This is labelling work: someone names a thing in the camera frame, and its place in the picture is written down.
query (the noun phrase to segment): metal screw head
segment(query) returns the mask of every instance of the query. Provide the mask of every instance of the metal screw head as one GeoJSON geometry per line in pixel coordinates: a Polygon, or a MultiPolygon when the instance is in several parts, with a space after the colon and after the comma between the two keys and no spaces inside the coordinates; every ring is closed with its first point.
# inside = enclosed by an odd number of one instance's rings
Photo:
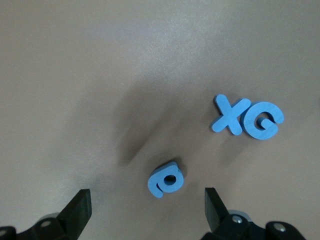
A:
{"type": "Polygon", "coordinates": [[[4,235],[6,235],[6,233],[7,233],[7,231],[6,231],[6,230],[1,230],[1,231],[0,231],[0,237],[2,237],[2,236],[4,236],[4,235]]]}
{"type": "Polygon", "coordinates": [[[286,231],[286,228],[285,226],[283,226],[281,223],[275,223],[273,224],[274,228],[280,232],[285,232],[286,231]]]}
{"type": "Polygon", "coordinates": [[[235,215],[235,216],[232,217],[232,221],[234,221],[237,224],[241,224],[242,223],[242,218],[235,215]]]}
{"type": "Polygon", "coordinates": [[[43,223],[41,223],[41,227],[42,228],[45,228],[45,227],[47,227],[47,226],[49,226],[51,224],[51,221],[44,221],[43,223]]]}

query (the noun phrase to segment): black plastic mount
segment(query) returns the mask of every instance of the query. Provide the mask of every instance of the black plastic mount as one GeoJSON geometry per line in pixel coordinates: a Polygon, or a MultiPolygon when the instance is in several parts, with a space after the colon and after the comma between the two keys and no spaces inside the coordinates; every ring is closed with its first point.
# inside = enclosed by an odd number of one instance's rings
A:
{"type": "Polygon", "coordinates": [[[205,189],[205,216],[211,232],[201,240],[306,240],[286,222],[271,221],[264,229],[241,215],[229,214],[214,188],[205,189]]]}
{"type": "Polygon", "coordinates": [[[42,219],[19,234],[12,226],[0,227],[0,240],[77,240],[91,214],[90,190],[82,189],[56,218],[42,219]]]}

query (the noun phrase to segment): blue foam letter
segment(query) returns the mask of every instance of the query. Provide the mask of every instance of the blue foam letter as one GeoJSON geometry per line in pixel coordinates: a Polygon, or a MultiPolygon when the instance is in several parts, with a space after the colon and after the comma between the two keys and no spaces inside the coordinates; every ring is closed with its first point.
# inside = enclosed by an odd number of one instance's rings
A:
{"type": "Polygon", "coordinates": [[[266,140],[275,135],[278,126],[285,120],[285,116],[279,107],[271,102],[257,101],[245,111],[240,118],[240,123],[247,134],[259,140],[266,140]],[[261,113],[266,113],[269,117],[259,117],[256,121],[258,127],[255,126],[255,120],[261,113]]]}
{"type": "Polygon", "coordinates": [[[150,192],[157,198],[162,198],[165,193],[173,193],[180,189],[184,184],[184,176],[178,168],[176,162],[171,161],[168,164],[159,167],[151,173],[148,180],[150,192]],[[174,176],[174,180],[166,180],[167,176],[174,176]]]}
{"type": "Polygon", "coordinates": [[[228,127],[234,135],[240,135],[242,128],[237,117],[250,107],[251,101],[247,98],[240,98],[233,105],[230,105],[228,98],[223,94],[215,96],[214,101],[222,114],[211,124],[214,132],[221,132],[228,127]]]}

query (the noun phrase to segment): blue letter x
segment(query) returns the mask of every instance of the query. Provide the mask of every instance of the blue letter x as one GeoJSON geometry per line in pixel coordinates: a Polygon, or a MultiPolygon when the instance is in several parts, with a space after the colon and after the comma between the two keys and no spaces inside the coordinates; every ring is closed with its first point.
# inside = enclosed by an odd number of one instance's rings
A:
{"type": "Polygon", "coordinates": [[[247,98],[240,98],[233,105],[230,105],[228,98],[223,94],[215,96],[214,101],[220,110],[221,116],[211,124],[212,130],[218,133],[228,127],[231,133],[240,135],[242,128],[237,117],[250,107],[251,101],[247,98]]]}

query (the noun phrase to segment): beige table surface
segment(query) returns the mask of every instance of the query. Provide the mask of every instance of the beige table surface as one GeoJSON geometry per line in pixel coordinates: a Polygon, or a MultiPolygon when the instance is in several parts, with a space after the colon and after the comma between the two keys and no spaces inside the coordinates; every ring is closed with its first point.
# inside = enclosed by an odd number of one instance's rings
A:
{"type": "Polygon", "coordinates": [[[90,188],[80,240],[198,240],[204,189],[259,226],[320,225],[320,1],[0,1],[0,226],[18,232],[90,188]],[[285,116],[214,133],[216,94],[285,116]],[[184,185],[157,199],[154,168],[184,185]]]}

